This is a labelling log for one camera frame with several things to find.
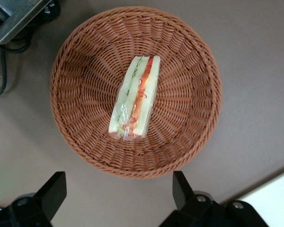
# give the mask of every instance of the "brown woven basket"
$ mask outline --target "brown woven basket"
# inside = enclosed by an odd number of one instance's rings
[[[161,57],[147,137],[114,140],[108,126],[118,89],[136,55]],[[194,158],[219,117],[216,62],[183,20],[158,9],[122,7],[77,27],[61,47],[51,78],[55,121],[68,144],[105,172],[130,178],[169,173]]]

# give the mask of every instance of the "gray table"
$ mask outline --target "gray table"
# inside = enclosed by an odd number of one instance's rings
[[[223,83],[212,138],[181,168],[195,190],[222,202],[284,168],[284,0],[62,0],[61,16],[36,30],[32,45],[8,57],[0,97],[0,206],[66,171],[68,196],[55,226],[157,226],[173,210],[172,175],[123,179],[85,163],[51,113],[49,80],[63,41],[87,18],[145,5],[184,19],[210,46]]]

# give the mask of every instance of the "shredded carrot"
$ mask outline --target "shredded carrot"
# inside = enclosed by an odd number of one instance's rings
[[[131,136],[136,136],[133,132],[133,130],[135,129],[135,126],[137,124],[137,121],[139,119],[139,111],[142,105],[142,99],[143,97],[147,98],[147,95],[145,94],[145,89],[146,89],[146,82],[148,79],[148,76],[150,75],[151,72],[151,66],[152,66],[152,62],[153,62],[153,58],[149,58],[147,65],[146,65],[146,69],[140,79],[140,85],[138,87],[138,93],[137,93],[137,97],[134,103],[134,107],[132,112],[131,112],[131,117],[130,117],[130,121],[129,121],[129,128],[130,128],[130,135]]]

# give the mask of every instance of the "basket rim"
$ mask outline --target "basket rim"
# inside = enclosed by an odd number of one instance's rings
[[[172,21],[176,23],[178,26],[182,27],[185,33],[187,33],[186,38],[188,38],[192,43],[194,43],[194,47],[198,50],[200,53],[203,61],[206,63],[205,66],[208,71],[213,71],[213,75],[215,78],[212,78],[210,74],[210,84],[211,84],[211,91],[212,96],[217,100],[214,105],[212,105],[211,108],[211,114],[208,118],[208,122],[206,124],[206,128],[204,129],[201,137],[197,140],[195,143],[195,146],[187,151],[186,154],[176,159],[176,161],[169,163],[166,166],[156,168],[154,170],[149,171],[128,171],[128,170],[120,170],[116,169],[112,166],[106,166],[102,163],[99,163],[95,160],[87,159],[80,154],[78,154],[77,150],[82,150],[80,148],[80,145],[69,135],[65,128],[65,124],[60,116],[59,111],[57,110],[57,78],[60,75],[59,71],[61,68],[61,64],[63,64],[63,57],[65,57],[69,51],[70,47],[73,45],[73,42],[75,41],[76,37],[80,35],[81,31],[86,26],[91,26],[93,23],[99,21],[99,20],[106,20],[113,14],[124,14],[126,12],[141,12],[142,16],[147,14],[152,15],[158,15],[161,17],[165,17],[166,20]],[[221,78],[218,72],[218,66],[217,63],[213,57],[213,54],[207,44],[203,41],[203,39],[200,37],[200,35],[192,29],[185,21],[180,19],[177,16],[174,16],[168,12],[162,11],[160,9],[145,7],[145,6],[130,6],[130,7],[118,7],[106,10],[104,12],[101,12],[97,15],[94,15],[93,17],[87,19],[85,22],[81,23],[77,28],[73,30],[73,32],[69,35],[69,37],[65,40],[63,45],[61,46],[54,65],[52,69],[51,74],[51,81],[50,81],[50,99],[51,99],[51,109],[53,112],[53,116],[55,119],[55,122],[58,126],[59,131],[63,135],[63,138],[66,140],[66,142],[69,144],[69,146],[85,161],[93,165],[94,167],[110,173],[112,175],[118,175],[122,177],[127,178],[153,178],[157,176],[166,175],[176,169],[179,169],[183,165],[187,164],[189,161],[191,161],[199,152],[202,150],[202,148],[205,146],[207,141],[210,139],[213,130],[215,129],[218,118],[221,112],[222,107],[222,84],[221,84]]]

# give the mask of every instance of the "wrapped sandwich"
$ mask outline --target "wrapped sandwich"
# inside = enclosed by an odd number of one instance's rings
[[[146,136],[156,97],[159,69],[159,56],[136,56],[133,59],[110,119],[108,132],[113,138],[133,140]]]

